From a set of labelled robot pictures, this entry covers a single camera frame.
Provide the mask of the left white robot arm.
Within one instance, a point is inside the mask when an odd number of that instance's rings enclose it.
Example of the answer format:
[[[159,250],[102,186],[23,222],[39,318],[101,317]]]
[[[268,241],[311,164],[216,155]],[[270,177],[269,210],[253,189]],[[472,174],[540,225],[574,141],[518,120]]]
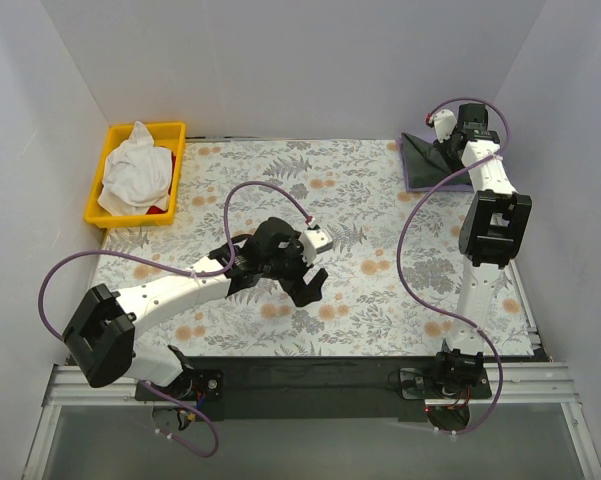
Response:
[[[326,270],[319,269],[310,281],[304,277],[332,247],[331,235],[315,222],[297,231],[270,217],[254,233],[231,238],[182,275],[118,291],[104,284],[89,289],[62,340],[93,388],[126,377],[149,381],[170,399],[183,399],[193,386],[187,357],[174,346],[145,345],[141,337],[178,314],[226,299],[262,279],[278,282],[297,307],[317,302]]]

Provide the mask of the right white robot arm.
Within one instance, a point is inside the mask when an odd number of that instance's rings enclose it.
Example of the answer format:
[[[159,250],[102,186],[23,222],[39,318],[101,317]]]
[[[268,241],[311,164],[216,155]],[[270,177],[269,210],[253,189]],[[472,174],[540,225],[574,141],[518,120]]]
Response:
[[[451,398],[486,382],[487,342],[480,331],[487,324],[496,281],[521,248],[532,200],[509,180],[500,138],[489,128],[484,104],[465,103],[457,113],[439,108],[427,124],[435,131],[434,146],[443,160],[453,172],[468,174],[474,190],[458,239],[463,256],[460,296],[432,372],[434,389]]]

